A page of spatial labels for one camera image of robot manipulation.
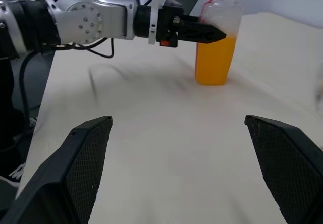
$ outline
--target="mesh texture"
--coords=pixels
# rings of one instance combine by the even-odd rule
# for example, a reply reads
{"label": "mesh texture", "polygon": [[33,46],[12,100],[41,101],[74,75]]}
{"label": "mesh texture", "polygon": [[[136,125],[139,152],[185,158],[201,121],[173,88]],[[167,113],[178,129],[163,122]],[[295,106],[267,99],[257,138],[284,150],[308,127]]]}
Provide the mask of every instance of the mesh texture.
{"label": "mesh texture", "polygon": [[322,176],[292,141],[271,125],[248,125],[263,178],[288,224],[304,224],[322,189]]}
{"label": "mesh texture", "polygon": [[100,186],[108,124],[100,124],[89,133],[66,177],[66,188],[81,224],[88,223]]}

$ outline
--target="orange liquid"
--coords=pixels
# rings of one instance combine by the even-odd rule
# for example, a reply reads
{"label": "orange liquid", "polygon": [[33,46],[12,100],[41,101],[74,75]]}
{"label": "orange liquid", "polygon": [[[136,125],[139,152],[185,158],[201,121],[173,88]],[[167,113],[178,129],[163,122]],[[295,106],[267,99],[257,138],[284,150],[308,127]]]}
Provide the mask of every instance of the orange liquid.
{"label": "orange liquid", "polygon": [[227,81],[236,37],[210,44],[197,44],[195,78],[202,85],[224,85]]}

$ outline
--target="table surface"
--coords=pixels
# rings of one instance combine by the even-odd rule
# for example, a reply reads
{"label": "table surface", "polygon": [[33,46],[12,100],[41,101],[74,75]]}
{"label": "table surface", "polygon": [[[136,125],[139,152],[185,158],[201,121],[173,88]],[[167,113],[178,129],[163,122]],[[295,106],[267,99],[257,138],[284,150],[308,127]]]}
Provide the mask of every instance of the table surface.
{"label": "table surface", "polygon": [[[323,117],[313,106],[322,42],[319,29],[269,13],[244,16],[223,87],[195,83],[194,43],[117,40],[111,60],[57,52],[20,191],[72,128],[112,115],[89,223],[285,223],[244,118],[298,126],[322,147]],[[109,54],[110,44],[98,51]]]}

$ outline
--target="plastic bottle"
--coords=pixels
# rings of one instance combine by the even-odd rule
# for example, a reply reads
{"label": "plastic bottle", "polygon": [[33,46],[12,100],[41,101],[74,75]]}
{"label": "plastic bottle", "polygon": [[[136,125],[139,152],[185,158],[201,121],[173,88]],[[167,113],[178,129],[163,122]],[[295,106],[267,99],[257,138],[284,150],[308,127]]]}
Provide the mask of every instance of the plastic bottle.
{"label": "plastic bottle", "polygon": [[224,85],[235,50],[242,17],[238,0],[209,0],[204,3],[200,22],[212,24],[227,34],[211,44],[198,43],[195,78],[202,85]]}

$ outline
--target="white tablecloth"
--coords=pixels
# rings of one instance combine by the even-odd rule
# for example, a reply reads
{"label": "white tablecloth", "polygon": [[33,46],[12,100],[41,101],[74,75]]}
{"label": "white tablecloth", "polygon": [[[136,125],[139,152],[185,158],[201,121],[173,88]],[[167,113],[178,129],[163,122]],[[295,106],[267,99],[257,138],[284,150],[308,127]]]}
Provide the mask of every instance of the white tablecloth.
{"label": "white tablecloth", "polygon": [[[73,127],[112,115],[90,223],[285,223],[244,118],[298,126],[323,146],[313,106],[322,35],[268,13],[244,16],[223,87],[195,83],[194,43],[117,40],[112,60],[56,53],[21,189]],[[109,43],[99,51],[109,54]]]}

